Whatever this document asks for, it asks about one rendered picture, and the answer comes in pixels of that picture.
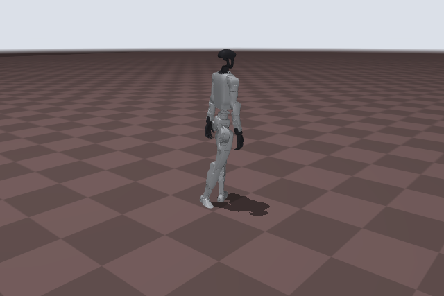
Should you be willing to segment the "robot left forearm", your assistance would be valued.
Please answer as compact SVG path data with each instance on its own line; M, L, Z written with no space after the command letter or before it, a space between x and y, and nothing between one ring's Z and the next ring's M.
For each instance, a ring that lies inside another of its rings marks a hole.
M214 120L215 109L216 109L216 107L214 105L214 102L209 100L209 108L208 108L208 112L207 112L207 117L208 116L210 117L210 121ZM206 120L207 120L207 117L206 117Z

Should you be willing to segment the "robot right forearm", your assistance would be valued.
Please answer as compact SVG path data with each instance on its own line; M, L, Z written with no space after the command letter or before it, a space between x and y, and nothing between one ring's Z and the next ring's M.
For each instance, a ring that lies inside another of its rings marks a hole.
M231 113L232 115L232 124L234 126L234 129L237 128L239 133L242 131L242 127L241 127L241 121L240 121L240 109L241 109L241 104L236 102L233 105L233 112Z

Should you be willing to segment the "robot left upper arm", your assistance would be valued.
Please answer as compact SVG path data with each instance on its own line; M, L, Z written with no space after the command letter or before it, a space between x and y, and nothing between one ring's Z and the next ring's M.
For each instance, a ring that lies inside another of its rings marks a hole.
M212 74L212 88L211 88L211 97L210 100L214 102L214 75L215 73Z

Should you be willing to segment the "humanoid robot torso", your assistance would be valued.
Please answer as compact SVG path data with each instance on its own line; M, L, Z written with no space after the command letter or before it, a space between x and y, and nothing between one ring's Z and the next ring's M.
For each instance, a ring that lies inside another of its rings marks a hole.
M230 88L228 87L228 76L234 76L230 71L228 73L219 74L218 71L214 75L214 105L220 109L218 115L214 117L214 128L219 131L222 125L230 126L230 120L227 110L230 107ZM229 73L230 72L230 73ZM235 77L235 76L234 76Z

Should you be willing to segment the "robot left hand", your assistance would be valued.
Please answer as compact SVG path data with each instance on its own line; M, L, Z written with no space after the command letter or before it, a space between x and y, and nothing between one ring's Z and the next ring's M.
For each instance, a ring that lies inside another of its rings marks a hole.
M210 117L208 116L207 117L207 120L206 120L206 126L205 126L205 136L207 137L207 138L214 138L212 135L211 135L211 130L212 130L212 132L214 133L214 131L213 131L213 129L212 129L212 121L210 121ZM211 136L211 137L210 137Z

